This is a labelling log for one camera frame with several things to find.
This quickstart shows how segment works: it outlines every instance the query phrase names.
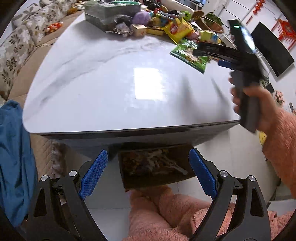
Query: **human arm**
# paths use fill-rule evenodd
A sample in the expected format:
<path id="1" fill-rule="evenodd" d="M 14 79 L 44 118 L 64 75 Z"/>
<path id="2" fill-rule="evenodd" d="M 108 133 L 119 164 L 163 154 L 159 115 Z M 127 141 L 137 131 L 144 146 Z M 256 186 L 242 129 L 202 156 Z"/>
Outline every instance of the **human arm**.
<path id="1" fill-rule="evenodd" d="M 278 108 L 268 90 L 259 86 L 247 87 L 244 93 L 259 98 L 260 120 L 258 130 L 267 135 L 263 153 L 278 176 L 296 198 L 296 117 Z M 236 89 L 231 89 L 234 111 L 239 113 L 240 99 Z"/>

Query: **human hand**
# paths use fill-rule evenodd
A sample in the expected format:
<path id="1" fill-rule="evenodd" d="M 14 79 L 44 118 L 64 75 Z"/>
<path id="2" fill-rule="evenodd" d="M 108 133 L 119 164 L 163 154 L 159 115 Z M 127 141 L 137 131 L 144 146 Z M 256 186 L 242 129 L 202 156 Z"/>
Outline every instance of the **human hand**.
<path id="1" fill-rule="evenodd" d="M 229 82 L 233 84 L 232 78 L 229 78 Z M 270 94 L 270 92 L 261 86 L 250 86 L 245 87 L 243 92 L 247 96 L 254 96 L 259 99 L 260 102 L 260 118 L 257 130 L 264 132 L 268 135 L 268 132 L 278 115 L 279 108 L 276 106 L 276 103 Z M 235 103 L 234 111 L 238 114 L 239 113 L 239 106 L 240 106 L 240 99 L 237 94 L 236 88 L 232 88 L 230 93 L 233 95 L 232 102 Z"/>

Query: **floor tile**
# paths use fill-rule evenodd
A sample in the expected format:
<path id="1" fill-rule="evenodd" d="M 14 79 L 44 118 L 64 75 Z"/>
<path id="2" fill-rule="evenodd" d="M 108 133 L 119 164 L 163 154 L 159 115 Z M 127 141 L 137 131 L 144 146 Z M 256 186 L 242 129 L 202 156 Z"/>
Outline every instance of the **floor tile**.
<path id="1" fill-rule="evenodd" d="M 171 183 L 171 184 L 168 184 L 168 186 L 172 189 L 174 194 L 179 193 L 178 183 Z"/>
<path id="2" fill-rule="evenodd" d="M 178 182 L 178 187 L 180 194 L 192 196 L 208 202 L 212 201 L 210 196 L 205 195 L 197 177 Z"/>
<path id="3" fill-rule="evenodd" d="M 121 241 L 127 237 L 130 208 L 89 209 L 89 212 L 108 241 Z"/>
<path id="4" fill-rule="evenodd" d="M 255 176 L 265 201 L 269 201 L 279 179 L 271 164 L 265 161 L 258 134 L 252 134 L 240 125 L 231 128 L 229 133 L 235 177 Z"/>
<path id="5" fill-rule="evenodd" d="M 118 157 L 109 161 L 91 196 L 85 199 L 89 209 L 129 208 L 129 197 L 123 187 Z"/>
<path id="6" fill-rule="evenodd" d="M 217 135 L 214 139 L 196 146 L 201 155 L 208 161 L 212 161 L 219 170 L 233 173 L 230 151 L 230 138 L 228 131 Z M 178 182 L 179 193 L 209 201 L 210 196 L 205 195 L 197 177 Z"/>

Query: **snack bag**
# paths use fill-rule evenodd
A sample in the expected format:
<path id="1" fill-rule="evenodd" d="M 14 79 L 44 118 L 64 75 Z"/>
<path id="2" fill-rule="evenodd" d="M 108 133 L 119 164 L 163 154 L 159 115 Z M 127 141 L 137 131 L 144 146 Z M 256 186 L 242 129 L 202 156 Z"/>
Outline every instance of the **snack bag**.
<path id="1" fill-rule="evenodd" d="M 200 31 L 200 41 L 201 42 L 207 42 L 207 43 L 213 43 L 213 44 L 220 44 L 221 40 L 218 36 L 218 34 L 205 30 L 205 31 Z"/>
<path id="2" fill-rule="evenodd" d="M 198 48 L 198 45 L 193 41 L 182 39 L 180 44 L 170 54 L 204 73 L 209 57 L 193 56 L 192 52 L 196 48 Z"/>
<path id="3" fill-rule="evenodd" d="M 194 32 L 191 24 L 187 23 L 183 18 L 175 18 L 167 26 L 161 28 L 176 44 L 187 34 Z"/>

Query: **beige sofa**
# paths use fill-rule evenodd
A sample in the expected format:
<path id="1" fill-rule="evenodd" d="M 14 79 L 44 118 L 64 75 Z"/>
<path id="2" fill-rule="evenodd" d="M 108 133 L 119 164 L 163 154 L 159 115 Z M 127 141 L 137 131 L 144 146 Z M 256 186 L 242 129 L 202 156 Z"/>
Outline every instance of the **beige sofa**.
<path id="1" fill-rule="evenodd" d="M 46 54 L 83 11 L 66 16 L 76 0 L 56 0 L 17 27 L 0 46 L 0 96 L 15 100 L 23 107 L 34 76 Z M 62 21 L 57 31 L 45 35 L 48 25 Z M 43 136 L 31 134 L 38 178 L 47 174 L 59 177 L 66 172 L 64 145 Z"/>

